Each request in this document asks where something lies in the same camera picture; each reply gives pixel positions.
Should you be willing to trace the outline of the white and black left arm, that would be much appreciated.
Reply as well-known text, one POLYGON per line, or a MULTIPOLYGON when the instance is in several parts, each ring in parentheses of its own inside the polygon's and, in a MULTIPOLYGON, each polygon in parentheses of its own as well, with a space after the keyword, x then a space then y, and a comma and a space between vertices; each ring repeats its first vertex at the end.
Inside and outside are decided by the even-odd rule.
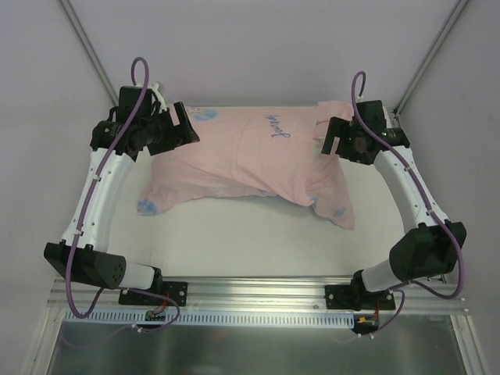
POLYGON ((113 215, 143 149, 157 155, 199 137, 184 104, 169 108, 157 83, 145 90, 138 112, 128 122, 142 92, 139 86, 121 87, 118 105, 93 129, 90 166, 76 211, 61 240, 47 243, 44 257, 67 280, 105 289, 136 288, 143 303, 154 305, 163 296, 163 286, 155 281, 160 271, 108 252, 113 215))

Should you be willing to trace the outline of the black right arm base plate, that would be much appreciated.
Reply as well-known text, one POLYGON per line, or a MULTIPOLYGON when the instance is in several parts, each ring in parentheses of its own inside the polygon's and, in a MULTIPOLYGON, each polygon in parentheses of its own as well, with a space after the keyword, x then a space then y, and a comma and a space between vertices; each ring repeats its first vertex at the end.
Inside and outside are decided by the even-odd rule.
POLYGON ((325 285, 324 297, 327 309, 332 310, 395 310, 395 300, 388 291, 357 291, 347 284, 325 285))

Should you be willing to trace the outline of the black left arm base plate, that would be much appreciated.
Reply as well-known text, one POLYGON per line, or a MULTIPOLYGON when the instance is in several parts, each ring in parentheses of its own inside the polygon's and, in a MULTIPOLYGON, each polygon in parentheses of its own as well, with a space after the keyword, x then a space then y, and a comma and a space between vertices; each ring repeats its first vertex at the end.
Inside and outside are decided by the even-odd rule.
POLYGON ((165 302, 167 305, 171 305, 170 302, 158 298, 158 295, 168 297, 180 307, 184 307, 188 297, 188 282, 163 280, 157 286, 149 288, 146 295, 132 290, 128 290, 127 293, 121 291, 118 303, 120 305, 158 307, 165 302))

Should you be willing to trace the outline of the blue and pink printed pillowcase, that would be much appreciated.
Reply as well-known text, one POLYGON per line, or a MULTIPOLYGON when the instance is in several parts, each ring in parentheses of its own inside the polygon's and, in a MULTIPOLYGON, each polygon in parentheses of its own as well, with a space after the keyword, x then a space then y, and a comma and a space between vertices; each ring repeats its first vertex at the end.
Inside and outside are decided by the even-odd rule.
POLYGON ((187 114, 200 140, 154 157, 138 214, 155 216, 200 198, 277 196, 354 229, 340 159, 321 152, 329 120, 350 120, 351 104, 189 107, 187 114))

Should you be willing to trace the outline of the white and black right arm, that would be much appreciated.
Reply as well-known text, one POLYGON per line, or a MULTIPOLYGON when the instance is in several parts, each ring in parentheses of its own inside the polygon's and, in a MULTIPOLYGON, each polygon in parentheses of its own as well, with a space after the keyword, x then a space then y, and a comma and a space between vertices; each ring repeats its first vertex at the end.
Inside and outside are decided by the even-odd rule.
POLYGON ((391 292, 397 287, 453 270, 460 272, 459 280, 447 297, 458 296, 464 283, 466 228, 439 208, 421 179, 409 139, 402 129, 388 127, 381 102, 356 104, 350 120, 331 117, 321 152, 374 166, 391 192, 404 229, 385 261, 357 271, 349 284, 325 287, 327 308, 392 310, 391 292))

